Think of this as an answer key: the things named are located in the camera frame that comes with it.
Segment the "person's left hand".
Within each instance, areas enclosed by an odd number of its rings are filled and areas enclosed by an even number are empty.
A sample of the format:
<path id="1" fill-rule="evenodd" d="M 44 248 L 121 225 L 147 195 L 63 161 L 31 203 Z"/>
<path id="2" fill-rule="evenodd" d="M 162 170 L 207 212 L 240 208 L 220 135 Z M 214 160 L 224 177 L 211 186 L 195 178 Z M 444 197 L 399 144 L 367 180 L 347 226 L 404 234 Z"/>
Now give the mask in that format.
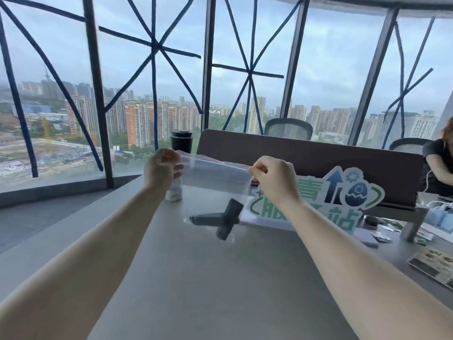
<path id="1" fill-rule="evenodd" d="M 158 149 L 144 166 L 144 189 L 164 197 L 171 183 L 178 179 L 184 168 L 182 162 L 162 162 L 162 149 Z"/>

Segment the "person's right hand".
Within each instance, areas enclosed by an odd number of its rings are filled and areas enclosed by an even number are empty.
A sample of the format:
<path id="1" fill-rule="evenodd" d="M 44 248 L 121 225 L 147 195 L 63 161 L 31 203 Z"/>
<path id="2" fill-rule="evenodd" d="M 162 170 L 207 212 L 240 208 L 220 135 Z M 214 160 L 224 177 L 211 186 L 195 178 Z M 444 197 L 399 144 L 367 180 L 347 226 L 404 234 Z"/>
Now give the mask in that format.
<path id="1" fill-rule="evenodd" d="M 302 205 L 296 174 L 291 163 L 271 157 L 266 174 L 250 174 L 258 182 L 264 195 L 282 212 Z"/>

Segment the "clear plastic zip bag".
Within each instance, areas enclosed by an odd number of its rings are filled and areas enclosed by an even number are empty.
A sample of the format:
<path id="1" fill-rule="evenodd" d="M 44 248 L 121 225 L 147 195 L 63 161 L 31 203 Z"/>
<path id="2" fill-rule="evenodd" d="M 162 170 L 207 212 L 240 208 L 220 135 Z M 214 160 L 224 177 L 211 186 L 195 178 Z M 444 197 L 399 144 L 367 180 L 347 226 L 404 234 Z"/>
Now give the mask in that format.
<path id="1" fill-rule="evenodd" d="M 193 215 L 223 212 L 230 199 L 244 204 L 242 212 L 245 210 L 252 194 L 252 178 L 246 166 L 214 160 L 203 155 L 181 151 L 178 153 L 181 154 L 184 165 L 182 176 L 178 179 L 182 183 L 183 198 L 191 203 L 189 213 L 184 219 L 186 223 L 193 225 L 189 221 L 189 217 Z"/>

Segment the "person's right forearm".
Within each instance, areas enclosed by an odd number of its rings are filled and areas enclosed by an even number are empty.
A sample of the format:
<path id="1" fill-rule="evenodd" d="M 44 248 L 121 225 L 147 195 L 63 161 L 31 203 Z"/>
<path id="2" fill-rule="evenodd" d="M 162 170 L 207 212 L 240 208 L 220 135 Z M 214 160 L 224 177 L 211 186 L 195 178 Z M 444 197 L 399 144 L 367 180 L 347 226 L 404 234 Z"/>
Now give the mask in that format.
<path id="1" fill-rule="evenodd" d="M 360 340 L 453 340 L 453 312 L 301 199 L 278 200 Z"/>

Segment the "person's left forearm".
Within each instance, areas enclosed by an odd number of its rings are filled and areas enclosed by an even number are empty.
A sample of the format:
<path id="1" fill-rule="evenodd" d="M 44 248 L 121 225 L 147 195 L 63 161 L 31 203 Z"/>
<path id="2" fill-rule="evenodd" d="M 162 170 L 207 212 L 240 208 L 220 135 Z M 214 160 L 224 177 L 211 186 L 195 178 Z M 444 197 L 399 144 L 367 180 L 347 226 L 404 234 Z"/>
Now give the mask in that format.
<path id="1" fill-rule="evenodd" d="M 0 303 L 0 340 L 87 340 L 166 190 L 144 187 L 22 282 Z"/>

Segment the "black tumbler cup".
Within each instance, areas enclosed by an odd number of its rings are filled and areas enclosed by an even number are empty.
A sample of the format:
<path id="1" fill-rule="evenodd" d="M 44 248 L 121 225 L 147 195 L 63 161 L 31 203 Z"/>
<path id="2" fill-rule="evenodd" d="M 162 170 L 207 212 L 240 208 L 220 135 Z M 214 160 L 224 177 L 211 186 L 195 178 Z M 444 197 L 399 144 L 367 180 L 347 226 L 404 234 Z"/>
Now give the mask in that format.
<path id="1" fill-rule="evenodd" d="M 173 130 L 170 141 L 173 150 L 191 154 L 193 144 L 193 133 L 191 131 Z"/>

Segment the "small white bottle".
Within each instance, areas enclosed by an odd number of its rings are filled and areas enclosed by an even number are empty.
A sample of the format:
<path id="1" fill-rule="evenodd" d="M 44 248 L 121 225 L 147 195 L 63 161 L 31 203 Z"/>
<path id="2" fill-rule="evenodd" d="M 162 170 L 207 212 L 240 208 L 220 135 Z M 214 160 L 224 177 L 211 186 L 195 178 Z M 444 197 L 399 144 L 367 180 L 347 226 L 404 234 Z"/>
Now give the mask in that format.
<path id="1" fill-rule="evenodd" d="M 174 180 L 168 187 L 165 200 L 169 202 L 177 202 L 183 198 L 183 188 L 180 179 Z"/>

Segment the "grey mesh office chair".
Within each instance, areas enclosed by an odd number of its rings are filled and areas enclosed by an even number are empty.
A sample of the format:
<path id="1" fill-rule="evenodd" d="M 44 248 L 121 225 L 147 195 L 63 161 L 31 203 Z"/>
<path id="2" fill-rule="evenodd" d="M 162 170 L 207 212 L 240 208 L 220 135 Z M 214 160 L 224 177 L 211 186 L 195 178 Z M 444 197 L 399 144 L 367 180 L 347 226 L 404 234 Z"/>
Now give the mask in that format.
<path id="1" fill-rule="evenodd" d="M 413 137 L 401 138 L 392 142 L 388 150 L 422 155 L 423 146 L 431 142 L 432 140 L 425 138 L 413 138 Z"/>
<path id="2" fill-rule="evenodd" d="M 264 127 L 265 136 L 311 140 L 313 127 L 304 120 L 293 118 L 270 119 Z"/>

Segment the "brown desk divider panel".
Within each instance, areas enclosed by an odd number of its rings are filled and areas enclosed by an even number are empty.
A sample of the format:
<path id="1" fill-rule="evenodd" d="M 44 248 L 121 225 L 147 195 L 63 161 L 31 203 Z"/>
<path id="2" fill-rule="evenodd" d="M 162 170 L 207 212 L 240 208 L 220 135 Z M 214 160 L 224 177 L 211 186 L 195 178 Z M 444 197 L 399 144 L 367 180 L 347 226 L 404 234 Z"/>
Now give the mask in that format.
<path id="1" fill-rule="evenodd" d="M 423 170 L 421 154 L 297 140 L 231 131 L 201 132 L 197 154 L 244 165 L 267 155 L 293 164 L 297 175 L 324 177 L 335 166 L 359 168 L 381 186 L 381 205 L 413 209 Z"/>

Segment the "black cross-shaped tool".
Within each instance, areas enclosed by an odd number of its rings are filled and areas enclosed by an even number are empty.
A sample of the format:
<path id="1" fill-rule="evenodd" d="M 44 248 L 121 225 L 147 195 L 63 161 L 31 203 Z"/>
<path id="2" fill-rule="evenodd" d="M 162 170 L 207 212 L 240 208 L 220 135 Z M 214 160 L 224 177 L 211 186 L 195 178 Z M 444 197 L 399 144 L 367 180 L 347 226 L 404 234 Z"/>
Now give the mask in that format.
<path id="1" fill-rule="evenodd" d="M 189 217 L 189 221 L 195 226 L 216 228 L 217 238 L 226 241 L 234 225 L 240 223 L 243 208 L 244 204 L 235 199 L 230 199 L 223 212 L 193 215 Z"/>

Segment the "green and white cutout sign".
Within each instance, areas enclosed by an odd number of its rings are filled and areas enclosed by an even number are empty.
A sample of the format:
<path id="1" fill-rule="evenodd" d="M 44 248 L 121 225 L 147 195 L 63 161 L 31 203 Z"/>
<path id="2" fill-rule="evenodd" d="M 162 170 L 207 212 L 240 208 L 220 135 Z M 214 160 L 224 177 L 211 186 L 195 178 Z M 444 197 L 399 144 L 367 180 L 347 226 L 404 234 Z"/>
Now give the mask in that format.
<path id="1" fill-rule="evenodd" d="M 357 167 L 335 166 L 322 178 L 298 175 L 297 186 L 303 200 L 350 235 L 364 212 L 377 206 L 385 196 L 384 189 L 365 180 Z M 241 222 L 295 231 L 261 187 L 254 190 L 253 198 L 241 213 Z"/>

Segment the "pale purple notepad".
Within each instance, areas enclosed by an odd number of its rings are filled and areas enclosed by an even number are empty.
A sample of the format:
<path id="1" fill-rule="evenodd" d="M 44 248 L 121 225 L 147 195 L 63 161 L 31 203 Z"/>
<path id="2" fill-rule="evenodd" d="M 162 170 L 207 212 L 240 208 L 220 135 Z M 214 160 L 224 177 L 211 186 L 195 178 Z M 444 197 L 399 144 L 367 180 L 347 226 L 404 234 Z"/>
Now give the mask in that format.
<path id="1" fill-rule="evenodd" d="M 379 247 L 379 243 L 377 240 L 372 236 L 371 231 L 364 229 L 364 228 L 355 228 L 353 232 L 353 236 L 359 240 L 365 246 L 377 249 Z"/>

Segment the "light blue packet box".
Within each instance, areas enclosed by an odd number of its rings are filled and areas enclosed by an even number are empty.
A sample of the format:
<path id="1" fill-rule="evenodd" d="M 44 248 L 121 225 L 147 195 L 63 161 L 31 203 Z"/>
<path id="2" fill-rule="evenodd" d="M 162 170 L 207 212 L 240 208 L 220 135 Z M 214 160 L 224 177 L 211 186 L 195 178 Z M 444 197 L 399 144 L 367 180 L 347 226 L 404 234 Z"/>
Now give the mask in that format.
<path id="1" fill-rule="evenodd" d="M 435 207 L 430 209 L 424 219 L 424 223 L 435 227 L 448 234 L 453 234 L 453 208 Z"/>

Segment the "tablet with picture cover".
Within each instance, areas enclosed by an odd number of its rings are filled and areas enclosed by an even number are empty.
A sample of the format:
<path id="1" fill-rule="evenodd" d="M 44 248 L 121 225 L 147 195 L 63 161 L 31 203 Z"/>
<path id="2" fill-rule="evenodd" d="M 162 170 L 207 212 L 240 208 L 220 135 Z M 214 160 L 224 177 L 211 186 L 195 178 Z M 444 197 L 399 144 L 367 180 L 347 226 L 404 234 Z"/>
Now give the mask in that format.
<path id="1" fill-rule="evenodd" d="M 425 246 L 407 261 L 413 268 L 453 290 L 453 257 Z"/>

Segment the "dark window frame post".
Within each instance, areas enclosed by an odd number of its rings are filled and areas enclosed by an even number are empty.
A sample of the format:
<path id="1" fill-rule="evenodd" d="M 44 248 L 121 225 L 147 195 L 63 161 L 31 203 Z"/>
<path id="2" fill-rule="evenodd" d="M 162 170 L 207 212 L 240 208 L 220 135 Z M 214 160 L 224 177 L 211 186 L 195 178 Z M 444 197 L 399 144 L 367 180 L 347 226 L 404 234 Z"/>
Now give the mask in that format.
<path id="1" fill-rule="evenodd" d="M 85 18 L 86 25 L 90 66 L 92 71 L 94 98 L 98 117 L 99 138 L 101 141 L 101 150 L 104 162 L 106 187 L 107 189 L 113 189 L 115 185 L 110 155 L 108 126 L 105 115 L 103 83 L 101 78 L 101 65 L 97 40 L 98 27 L 95 21 L 94 3 L 93 0 L 82 0 L 82 4 L 84 13 L 83 16 Z"/>
<path id="2" fill-rule="evenodd" d="M 286 80 L 284 86 L 284 93 L 282 98 L 282 105 L 280 109 L 280 118 L 287 118 L 289 108 L 292 103 L 292 94 L 297 72 L 298 60 L 303 40 L 304 26 L 307 19 L 310 0 L 300 0 L 296 25 L 294 29 L 293 42 L 290 51 L 288 69 L 286 73 Z"/>
<path id="3" fill-rule="evenodd" d="M 391 7 L 386 13 L 386 17 L 384 19 L 384 23 L 377 42 L 375 53 L 370 65 L 369 73 L 367 75 L 364 89 L 361 94 L 361 98 L 357 108 L 357 114 L 355 116 L 352 125 L 352 130 L 348 138 L 347 145 L 349 146 L 357 145 L 360 132 L 365 120 L 365 116 L 367 114 L 371 98 L 376 87 L 377 79 L 382 68 L 382 63 L 385 58 L 386 51 L 388 49 L 390 38 L 392 36 L 393 29 L 397 21 L 399 10 L 400 5 L 397 4 L 396 6 Z"/>
<path id="4" fill-rule="evenodd" d="M 216 3 L 217 0 L 207 0 L 205 43 L 203 53 L 201 132 L 203 132 L 209 127 L 209 113 L 210 113 L 209 109 L 211 105 L 212 58 L 213 58 Z"/>

